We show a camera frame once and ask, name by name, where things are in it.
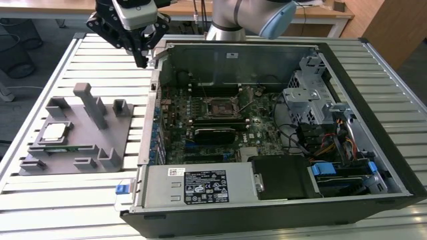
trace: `white cable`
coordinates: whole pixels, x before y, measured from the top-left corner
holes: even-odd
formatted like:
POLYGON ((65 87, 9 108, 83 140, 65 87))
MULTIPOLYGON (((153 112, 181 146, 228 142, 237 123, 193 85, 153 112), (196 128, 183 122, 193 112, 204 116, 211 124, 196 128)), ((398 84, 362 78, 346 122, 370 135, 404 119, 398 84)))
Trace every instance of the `white cable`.
POLYGON ((9 86, 7 89, 44 89, 41 86, 9 86))

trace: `desk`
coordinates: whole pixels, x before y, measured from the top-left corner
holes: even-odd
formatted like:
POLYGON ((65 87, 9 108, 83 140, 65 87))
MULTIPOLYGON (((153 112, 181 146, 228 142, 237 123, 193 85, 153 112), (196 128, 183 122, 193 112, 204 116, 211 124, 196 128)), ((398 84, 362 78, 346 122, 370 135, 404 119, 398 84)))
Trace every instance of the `desk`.
MULTIPOLYGON (((0 0, 1 18, 27 19, 81 19, 85 20, 95 11, 95 0, 0 0)), ((212 4, 207 3, 208 20, 212 15, 212 4)), ((180 0, 177 3, 160 9, 161 13, 171 15, 173 21, 193 20, 193 2, 180 0)), ((331 38, 342 35, 347 21, 354 18, 352 12, 339 12, 319 6, 306 7, 306 24, 332 25, 327 34, 331 38)), ((304 10, 298 9, 294 24, 304 23, 304 10)))

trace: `blue plastic latch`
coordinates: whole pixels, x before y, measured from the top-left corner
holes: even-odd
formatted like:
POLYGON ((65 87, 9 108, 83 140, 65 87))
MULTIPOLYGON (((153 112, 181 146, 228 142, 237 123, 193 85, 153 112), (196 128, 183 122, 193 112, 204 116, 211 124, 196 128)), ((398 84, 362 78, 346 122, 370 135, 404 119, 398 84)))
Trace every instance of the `blue plastic latch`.
POLYGON ((319 162, 314 166, 311 166, 312 174, 316 175, 330 175, 336 174, 332 163, 330 162, 319 162))
POLYGON ((372 173, 375 173, 379 170, 378 167, 376 167, 375 162, 370 161, 367 163, 367 165, 368 165, 368 168, 371 169, 372 173))
POLYGON ((312 165, 312 166, 311 166, 311 170, 312 170, 312 174, 314 174, 315 176, 320 175, 320 171, 319 171, 319 168, 318 168, 316 165, 312 165))
POLYGON ((129 185, 117 185, 115 186, 115 194, 121 195, 121 194, 129 194, 129 185))

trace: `metal rack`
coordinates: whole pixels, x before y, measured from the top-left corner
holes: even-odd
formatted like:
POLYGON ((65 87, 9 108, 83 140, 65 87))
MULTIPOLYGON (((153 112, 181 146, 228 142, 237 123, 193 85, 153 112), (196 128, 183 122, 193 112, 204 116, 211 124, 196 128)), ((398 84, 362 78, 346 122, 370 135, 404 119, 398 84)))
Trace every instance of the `metal rack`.
MULTIPOLYGON (((200 40, 169 35, 165 39, 200 40)), ((262 40, 248 37, 248 41, 262 40)), ((287 37, 279 41, 326 42, 382 122, 419 180, 427 186, 427 108, 368 43, 358 39, 287 37)), ((0 163, 1 239, 144 239, 119 217, 115 186, 136 176, 145 106, 153 69, 136 68, 133 57, 115 49, 96 34, 76 34, 39 100, 0 163), (92 85, 92 95, 105 104, 125 99, 135 105, 124 171, 116 173, 19 176, 20 159, 37 136, 51 97, 81 103, 72 89, 77 82, 92 85)), ((340 99, 346 99, 334 84, 340 99)), ((124 196, 131 204, 131 195, 124 196)), ((424 239, 427 201, 382 212, 356 224, 272 231, 231 233, 203 239, 424 239)))

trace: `warning label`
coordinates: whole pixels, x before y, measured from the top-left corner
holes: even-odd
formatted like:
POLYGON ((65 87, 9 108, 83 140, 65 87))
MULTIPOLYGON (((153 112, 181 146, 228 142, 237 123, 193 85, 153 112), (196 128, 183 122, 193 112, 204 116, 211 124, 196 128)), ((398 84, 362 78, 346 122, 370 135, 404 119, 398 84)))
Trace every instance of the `warning label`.
POLYGON ((225 170, 187 171, 184 173, 185 204, 228 203, 225 170))

